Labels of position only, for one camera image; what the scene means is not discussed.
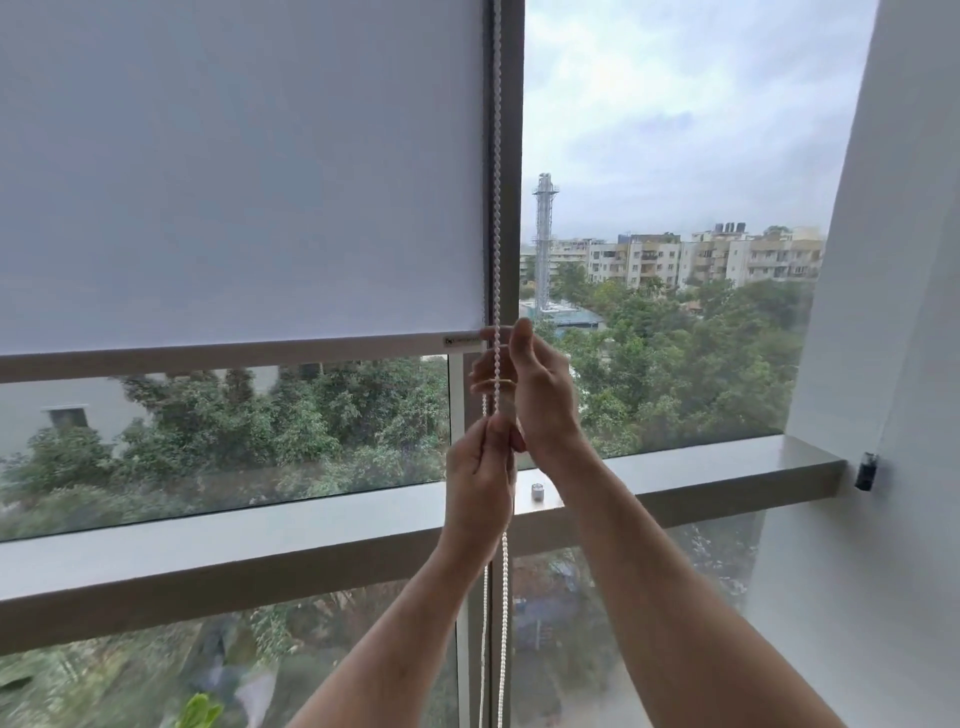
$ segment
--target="apartment building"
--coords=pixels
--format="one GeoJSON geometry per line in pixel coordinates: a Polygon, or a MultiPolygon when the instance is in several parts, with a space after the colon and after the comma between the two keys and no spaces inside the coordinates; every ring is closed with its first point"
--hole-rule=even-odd
{"type": "MultiPolygon", "coordinates": [[[[718,223],[685,242],[673,232],[623,233],[616,242],[570,238],[551,246],[550,273],[556,274],[561,263],[579,263],[592,282],[619,279],[631,288],[653,278],[680,288],[693,280],[730,280],[740,286],[755,280],[816,279],[825,245],[816,227],[772,227],[754,235],[746,223],[718,223]]],[[[534,278],[535,261],[532,248],[521,250],[521,279],[534,278]]]]}
{"type": "Polygon", "coordinates": [[[816,279],[820,274],[824,236],[816,227],[772,227],[752,235],[745,223],[718,223],[712,231],[695,232],[683,243],[678,285],[693,280],[729,280],[734,286],[756,280],[816,279]]]}
{"type": "Polygon", "coordinates": [[[816,228],[795,228],[732,243],[727,279],[734,286],[757,280],[816,280],[825,242],[816,228]]]}
{"type": "Polygon", "coordinates": [[[749,238],[746,223],[717,223],[712,231],[694,232],[683,243],[677,284],[684,288],[692,279],[701,283],[725,279],[731,244],[749,238]]]}
{"type": "Polygon", "coordinates": [[[638,288],[649,279],[659,278],[668,286],[677,285],[682,243],[673,232],[660,235],[623,234],[617,242],[628,246],[629,266],[626,282],[638,288]]]}
{"type": "Polygon", "coordinates": [[[589,247],[587,275],[595,283],[627,277],[630,245],[596,242],[589,247]]]}

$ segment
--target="hand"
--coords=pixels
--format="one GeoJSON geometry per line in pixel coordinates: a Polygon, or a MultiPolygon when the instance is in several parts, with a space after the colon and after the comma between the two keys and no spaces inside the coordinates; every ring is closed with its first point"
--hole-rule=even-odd
{"type": "MultiPolygon", "coordinates": [[[[530,319],[501,327],[500,334],[509,339],[509,345],[500,347],[501,392],[514,398],[523,439],[537,466],[548,470],[557,454],[589,448],[580,430],[577,387],[566,356],[534,334],[530,319]]],[[[490,339],[493,329],[485,328],[481,335],[490,339]]],[[[470,392],[493,392],[493,350],[473,365],[470,392]]]]}
{"type": "Polygon", "coordinates": [[[446,517],[438,548],[478,570],[493,558],[514,513],[519,432],[497,413],[473,424],[446,454],[446,517]]]}

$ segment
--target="building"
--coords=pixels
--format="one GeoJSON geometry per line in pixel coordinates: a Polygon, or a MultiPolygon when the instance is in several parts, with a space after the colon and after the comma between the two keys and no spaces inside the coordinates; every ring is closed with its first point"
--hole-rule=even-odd
{"type": "Polygon", "coordinates": [[[711,231],[694,232],[690,242],[683,243],[678,285],[725,279],[731,243],[749,237],[746,223],[717,223],[711,231]]]}
{"type": "MultiPolygon", "coordinates": [[[[660,279],[685,288],[692,281],[729,280],[740,286],[755,280],[816,279],[820,275],[826,239],[811,226],[772,227],[761,235],[747,232],[746,223],[718,223],[713,230],[694,232],[683,241],[674,232],[622,233],[616,242],[597,238],[554,241],[550,273],[561,263],[587,266],[594,283],[622,280],[631,288],[660,279]]],[[[535,252],[520,252],[520,279],[534,278],[535,252]]]]}
{"type": "Polygon", "coordinates": [[[629,246],[626,282],[631,288],[650,279],[661,279],[668,286],[678,284],[683,245],[679,235],[623,234],[618,241],[629,246]]]}
{"type": "Polygon", "coordinates": [[[629,258],[629,243],[595,242],[589,247],[587,275],[594,283],[610,279],[626,281],[629,258]]]}
{"type": "Polygon", "coordinates": [[[816,227],[772,227],[762,235],[746,223],[717,223],[682,244],[678,285],[729,280],[734,286],[756,280],[816,279],[826,240],[816,227]]]}
{"type": "MultiPolygon", "coordinates": [[[[520,302],[520,316],[534,318],[537,312],[536,303],[533,301],[520,302]]],[[[594,328],[602,330],[607,327],[603,316],[593,311],[589,311],[572,303],[550,302],[541,313],[543,316],[553,322],[557,327],[558,333],[563,333],[567,328],[594,328]]]]}
{"type": "Polygon", "coordinates": [[[768,231],[731,243],[727,280],[734,286],[758,280],[816,280],[825,244],[816,228],[768,231]]]}

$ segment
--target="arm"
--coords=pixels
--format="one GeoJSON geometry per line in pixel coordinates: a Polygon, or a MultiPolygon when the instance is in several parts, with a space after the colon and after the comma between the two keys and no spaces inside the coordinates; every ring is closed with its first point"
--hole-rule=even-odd
{"type": "MultiPolygon", "coordinates": [[[[604,465],[580,430],[565,357],[517,323],[504,376],[516,382],[527,448],[553,480],[627,670],[658,728],[818,726],[840,719],[772,645],[712,589],[604,465]]],[[[489,387],[487,363],[475,391],[489,387]]]]}
{"type": "Polygon", "coordinates": [[[437,548],[288,728],[420,723],[460,605],[513,512],[512,437],[510,421],[494,415],[450,448],[437,548]]]}

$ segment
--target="sky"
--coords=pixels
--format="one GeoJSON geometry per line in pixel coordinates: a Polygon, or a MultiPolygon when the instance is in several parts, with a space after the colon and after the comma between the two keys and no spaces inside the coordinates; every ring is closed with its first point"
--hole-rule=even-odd
{"type": "Polygon", "coordinates": [[[827,232],[876,0],[527,0],[521,240],[827,232]]]}

